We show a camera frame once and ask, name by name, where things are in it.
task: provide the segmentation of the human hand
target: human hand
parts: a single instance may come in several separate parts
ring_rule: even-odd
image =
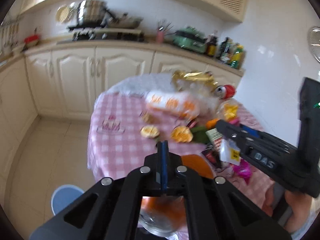
[[[273,209],[271,207],[274,201],[273,187],[274,184],[266,191],[266,200],[262,206],[262,210],[269,216],[272,216],[273,214]],[[292,216],[288,219],[284,229],[289,233],[293,233],[300,229],[307,221],[310,213],[312,197],[300,192],[290,192],[286,190],[284,198],[292,208]]]

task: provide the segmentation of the green bottle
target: green bottle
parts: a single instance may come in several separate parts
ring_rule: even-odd
[[[243,46],[239,45],[236,49],[236,52],[234,53],[232,59],[231,59],[231,64],[230,66],[232,68],[238,69],[239,68],[239,63],[243,54]]]

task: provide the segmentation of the countertop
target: countertop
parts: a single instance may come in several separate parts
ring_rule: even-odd
[[[207,56],[199,55],[197,53],[180,49],[170,44],[157,44],[154,42],[136,42],[136,41],[76,41],[69,43],[61,43],[54,41],[49,43],[40,44],[31,49],[28,49],[24,52],[25,56],[29,56],[32,54],[38,54],[42,52],[48,52],[51,50],[59,50],[59,49],[76,49],[76,48],[87,48],[87,47],[113,47],[113,48],[133,48],[133,49],[144,49],[144,50],[152,50],[160,53],[168,53],[171,55],[181,56],[190,58],[193,60],[197,60],[203,63],[207,63],[210,65],[214,65],[221,69],[232,72],[240,77],[244,75],[244,69],[233,69],[228,65],[221,63],[219,60],[209,58]],[[10,58],[8,63],[4,64],[2,67],[0,66],[0,70],[8,65],[15,57]]]

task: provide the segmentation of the pink wrapper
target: pink wrapper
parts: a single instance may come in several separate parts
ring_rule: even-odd
[[[233,170],[236,175],[243,178],[247,185],[249,185],[249,180],[252,176],[252,171],[250,169],[250,164],[244,159],[241,159],[240,165],[233,165]]]

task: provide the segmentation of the cabinet handle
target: cabinet handle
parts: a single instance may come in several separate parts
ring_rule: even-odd
[[[94,74],[95,74],[95,71],[94,71],[95,66],[94,66],[94,59],[93,59],[93,58],[90,60],[90,65],[91,65],[91,77],[94,77]]]
[[[100,70],[100,60],[97,59],[96,61],[96,72],[97,72],[97,77],[101,76],[101,70]]]
[[[53,69],[53,64],[52,61],[49,63],[49,72],[50,72],[50,77],[52,78],[54,75],[54,69]]]

